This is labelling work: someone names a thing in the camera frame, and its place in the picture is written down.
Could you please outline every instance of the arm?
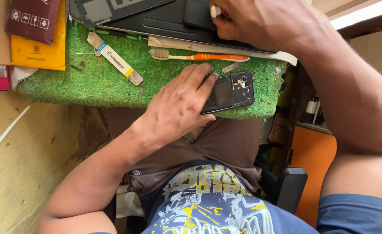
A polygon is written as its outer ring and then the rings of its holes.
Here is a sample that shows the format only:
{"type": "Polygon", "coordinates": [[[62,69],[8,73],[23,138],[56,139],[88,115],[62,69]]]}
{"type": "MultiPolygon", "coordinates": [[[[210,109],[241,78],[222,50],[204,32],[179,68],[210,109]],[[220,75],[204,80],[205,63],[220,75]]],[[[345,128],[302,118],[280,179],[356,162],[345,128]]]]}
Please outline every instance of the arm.
{"type": "Polygon", "coordinates": [[[143,116],[100,151],[80,163],[56,188],[43,208],[40,234],[116,234],[102,211],[123,175],[136,162],[177,140],[214,115],[199,115],[217,74],[208,63],[186,66],[151,100],[143,116]]]}
{"type": "Polygon", "coordinates": [[[337,153],[321,196],[355,193],[382,198],[382,76],[305,0],[211,0],[218,35],[296,56],[320,96],[337,153]]]}

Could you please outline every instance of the fragile symbol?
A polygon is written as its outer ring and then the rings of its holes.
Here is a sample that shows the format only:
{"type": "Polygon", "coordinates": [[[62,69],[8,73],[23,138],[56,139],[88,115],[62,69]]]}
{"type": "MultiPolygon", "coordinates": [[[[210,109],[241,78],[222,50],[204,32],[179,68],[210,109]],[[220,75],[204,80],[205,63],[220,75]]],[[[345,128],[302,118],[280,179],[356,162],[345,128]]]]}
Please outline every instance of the fragile symbol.
{"type": "Polygon", "coordinates": [[[39,25],[39,27],[41,27],[43,29],[48,29],[49,28],[49,20],[42,18],[41,19],[41,25],[39,25]]]}
{"type": "Polygon", "coordinates": [[[32,15],[31,25],[38,26],[39,25],[39,17],[32,15]]]}

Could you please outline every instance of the shelf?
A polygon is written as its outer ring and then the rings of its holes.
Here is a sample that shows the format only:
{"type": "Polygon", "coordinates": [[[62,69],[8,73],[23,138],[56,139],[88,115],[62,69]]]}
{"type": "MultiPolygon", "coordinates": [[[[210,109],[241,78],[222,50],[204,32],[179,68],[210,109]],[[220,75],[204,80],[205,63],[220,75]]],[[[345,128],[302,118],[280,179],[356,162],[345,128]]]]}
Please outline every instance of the shelf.
{"type": "Polygon", "coordinates": [[[317,132],[322,132],[322,133],[325,133],[325,134],[328,134],[328,135],[333,135],[330,132],[330,130],[328,130],[326,128],[323,128],[321,125],[305,124],[305,123],[301,123],[301,122],[297,122],[296,125],[300,126],[300,127],[308,128],[310,130],[314,130],[314,131],[317,131],[317,132]]]}

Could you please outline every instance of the brown shorts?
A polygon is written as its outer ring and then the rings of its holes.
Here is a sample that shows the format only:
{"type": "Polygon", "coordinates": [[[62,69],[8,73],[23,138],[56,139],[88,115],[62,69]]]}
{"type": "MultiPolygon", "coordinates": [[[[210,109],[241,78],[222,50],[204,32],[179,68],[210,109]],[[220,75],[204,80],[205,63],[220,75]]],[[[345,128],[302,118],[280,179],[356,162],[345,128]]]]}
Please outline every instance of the brown shorts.
{"type": "MultiPolygon", "coordinates": [[[[101,120],[112,138],[123,133],[146,109],[115,107],[98,108],[101,120]]],[[[143,196],[155,191],[186,163],[213,160],[231,168],[253,191],[259,182],[261,169],[253,166],[259,150],[262,120],[210,121],[193,144],[182,138],[155,151],[134,165],[127,173],[132,176],[130,190],[143,196]]]]}

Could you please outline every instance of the hand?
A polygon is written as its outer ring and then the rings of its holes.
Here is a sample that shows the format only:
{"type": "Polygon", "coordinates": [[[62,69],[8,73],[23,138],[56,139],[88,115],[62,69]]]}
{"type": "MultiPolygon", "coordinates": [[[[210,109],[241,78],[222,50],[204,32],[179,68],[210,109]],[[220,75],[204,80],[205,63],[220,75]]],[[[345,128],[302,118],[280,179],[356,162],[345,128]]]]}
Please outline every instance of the hand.
{"type": "Polygon", "coordinates": [[[209,63],[192,64],[165,85],[132,127],[146,136],[155,151],[187,134],[192,129],[215,120],[212,114],[200,115],[218,77],[209,63]]]}
{"type": "Polygon", "coordinates": [[[212,5],[225,9],[233,19],[213,19],[220,38],[264,50],[297,56],[305,46],[313,46],[317,34],[334,31],[328,18],[305,0],[211,0],[212,5]]]}

